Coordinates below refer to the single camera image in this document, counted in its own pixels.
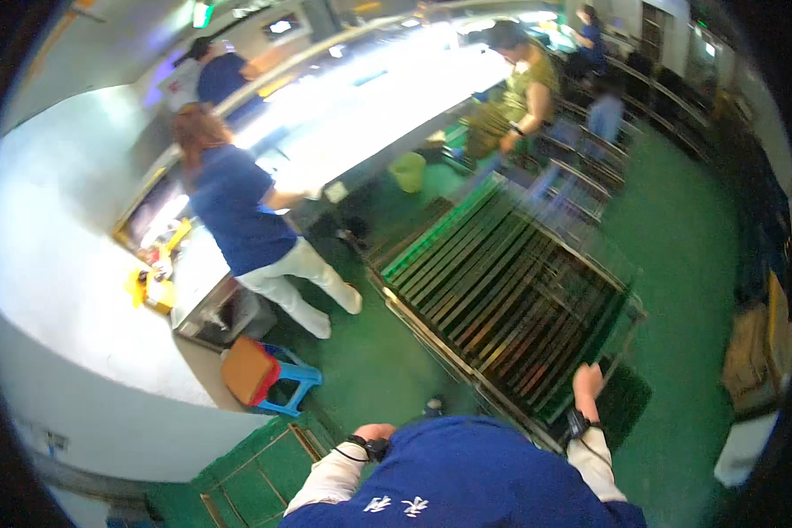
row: white arm sleeve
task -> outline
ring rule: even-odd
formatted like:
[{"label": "white arm sleeve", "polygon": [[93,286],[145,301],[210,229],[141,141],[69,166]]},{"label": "white arm sleeve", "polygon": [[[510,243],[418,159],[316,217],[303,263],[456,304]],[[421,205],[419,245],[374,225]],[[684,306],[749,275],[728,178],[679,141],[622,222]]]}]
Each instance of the white arm sleeve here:
[{"label": "white arm sleeve", "polygon": [[[358,444],[343,442],[338,449],[356,459],[367,458],[367,451]],[[331,453],[311,466],[311,474],[288,504],[285,516],[307,504],[336,504],[351,499],[358,487],[363,467],[363,462],[350,460],[332,449]]]},{"label": "white arm sleeve", "polygon": [[[596,456],[592,451],[581,444],[587,443],[595,453],[603,456],[610,464]],[[610,449],[607,449],[605,434],[599,428],[589,428],[581,440],[572,440],[566,449],[567,459],[583,477],[583,481],[593,490],[595,496],[602,502],[622,501],[627,502],[625,495],[616,487],[613,480],[613,460]]]}]

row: yellow container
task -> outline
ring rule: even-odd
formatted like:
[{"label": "yellow container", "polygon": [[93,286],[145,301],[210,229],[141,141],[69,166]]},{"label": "yellow container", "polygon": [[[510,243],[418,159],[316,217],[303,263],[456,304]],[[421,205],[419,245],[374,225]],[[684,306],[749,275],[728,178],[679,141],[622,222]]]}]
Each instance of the yellow container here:
[{"label": "yellow container", "polygon": [[425,170],[425,158],[415,152],[409,152],[396,159],[388,166],[396,182],[405,193],[419,193],[422,190],[422,173]]}]

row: cable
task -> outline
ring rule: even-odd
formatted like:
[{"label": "cable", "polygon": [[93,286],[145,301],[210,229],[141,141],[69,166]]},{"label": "cable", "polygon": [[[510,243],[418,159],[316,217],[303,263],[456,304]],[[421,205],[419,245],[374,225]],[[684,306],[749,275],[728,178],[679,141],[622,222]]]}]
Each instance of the cable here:
[{"label": "cable", "polygon": [[589,450],[590,450],[590,452],[591,452],[593,455],[595,455],[595,456],[599,457],[599,458],[601,459],[601,461],[602,461],[602,462],[604,462],[605,464],[607,464],[607,467],[609,467],[609,468],[611,469],[611,471],[613,471],[613,464],[611,464],[611,463],[610,463],[610,462],[609,462],[607,459],[605,459],[603,456],[601,456],[601,455],[599,455],[598,453],[596,453],[596,452],[595,452],[595,449],[593,449],[593,448],[591,448],[589,445],[587,445],[587,443],[586,443],[586,442],[584,442],[583,438],[579,438],[578,440],[579,440],[579,442],[581,442],[581,445],[582,445],[583,447],[585,447],[585,448],[589,449]]},{"label": "cable", "polygon": [[350,460],[354,460],[355,462],[364,462],[364,463],[366,463],[366,462],[370,461],[369,455],[367,456],[366,460],[362,460],[362,459],[356,459],[354,456],[349,456],[346,453],[344,453],[343,451],[341,451],[340,449],[334,448],[334,450],[337,451],[338,453],[340,453],[341,455],[345,456],[346,458],[348,458]]}]

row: dark hair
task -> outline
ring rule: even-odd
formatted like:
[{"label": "dark hair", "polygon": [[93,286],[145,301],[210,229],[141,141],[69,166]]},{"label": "dark hair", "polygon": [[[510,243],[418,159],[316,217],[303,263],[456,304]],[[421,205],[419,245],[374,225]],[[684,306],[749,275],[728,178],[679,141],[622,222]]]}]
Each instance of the dark hair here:
[{"label": "dark hair", "polygon": [[621,99],[624,89],[623,78],[618,73],[611,71],[596,78],[593,83],[593,92],[596,97],[609,94]]},{"label": "dark hair", "polygon": [[590,17],[590,24],[592,26],[601,24],[601,20],[599,20],[599,15],[597,15],[595,13],[595,7],[593,7],[593,6],[589,5],[589,4],[584,4],[581,7],[581,11],[583,11],[584,15],[587,15],[588,17]]},{"label": "dark hair", "polygon": [[211,37],[199,37],[191,44],[186,57],[198,61],[209,53],[209,49],[211,49]]},{"label": "dark hair", "polygon": [[530,41],[525,27],[512,20],[496,20],[496,24],[486,31],[487,46],[492,50],[512,50]]}]

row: ceiling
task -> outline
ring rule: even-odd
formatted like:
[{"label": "ceiling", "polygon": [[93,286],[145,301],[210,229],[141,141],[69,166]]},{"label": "ceiling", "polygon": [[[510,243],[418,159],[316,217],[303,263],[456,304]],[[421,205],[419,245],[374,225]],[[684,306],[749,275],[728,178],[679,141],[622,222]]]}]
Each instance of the ceiling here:
[{"label": "ceiling", "polygon": [[[91,17],[73,21],[35,65],[7,115],[11,128],[72,95],[136,81],[193,32],[193,0],[82,0]],[[233,2],[218,0],[215,17]]]}]

